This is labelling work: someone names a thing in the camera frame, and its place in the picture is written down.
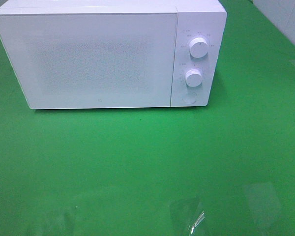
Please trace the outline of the white microwave door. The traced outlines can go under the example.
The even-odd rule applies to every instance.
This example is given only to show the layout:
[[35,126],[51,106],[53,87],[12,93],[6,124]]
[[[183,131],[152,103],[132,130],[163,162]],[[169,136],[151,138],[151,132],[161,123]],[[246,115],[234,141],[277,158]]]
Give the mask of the white microwave door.
[[177,15],[0,15],[31,109],[167,107]]

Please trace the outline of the white microwave knob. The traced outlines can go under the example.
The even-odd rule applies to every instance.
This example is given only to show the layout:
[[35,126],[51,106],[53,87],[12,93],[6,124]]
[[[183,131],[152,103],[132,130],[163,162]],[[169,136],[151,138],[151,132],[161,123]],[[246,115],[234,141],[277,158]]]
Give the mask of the white microwave knob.
[[192,57],[199,59],[208,53],[208,40],[200,35],[189,42],[189,53]]
[[189,87],[197,87],[203,81],[203,76],[200,70],[198,69],[191,69],[188,70],[185,74],[185,82]]

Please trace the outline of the clear tape strip front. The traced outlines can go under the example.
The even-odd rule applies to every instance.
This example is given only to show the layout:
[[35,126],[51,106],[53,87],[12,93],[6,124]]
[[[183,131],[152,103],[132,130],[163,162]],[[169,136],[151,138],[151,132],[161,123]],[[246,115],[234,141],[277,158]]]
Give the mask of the clear tape strip front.
[[173,201],[169,210],[175,236],[209,235],[199,196]]

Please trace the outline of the round door release button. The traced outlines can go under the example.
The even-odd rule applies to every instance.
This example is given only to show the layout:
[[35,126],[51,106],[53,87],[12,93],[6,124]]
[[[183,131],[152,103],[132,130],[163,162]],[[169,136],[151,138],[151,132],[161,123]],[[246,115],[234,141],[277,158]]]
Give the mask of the round door release button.
[[189,92],[183,96],[182,100],[186,104],[194,104],[197,100],[197,94],[194,92]]

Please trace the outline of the white microwave oven body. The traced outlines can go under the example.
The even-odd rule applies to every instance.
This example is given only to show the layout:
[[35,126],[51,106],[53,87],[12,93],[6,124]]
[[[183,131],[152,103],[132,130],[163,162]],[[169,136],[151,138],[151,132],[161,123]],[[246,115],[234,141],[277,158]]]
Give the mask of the white microwave oven body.
[[[177,15],[174,68],[170,105],[208,104],[217,65],[227,12],[217,0],[9,0],[0,6],[0,15],[49,14],[164,14]],[[189,42],[197,36],[208,40],[208,53],[199,59],[189,53]],[[185,82],[188,70],[198,69],[203,76],[197,87]],[[197,100],[186,104],[182,98],[194,92]]]

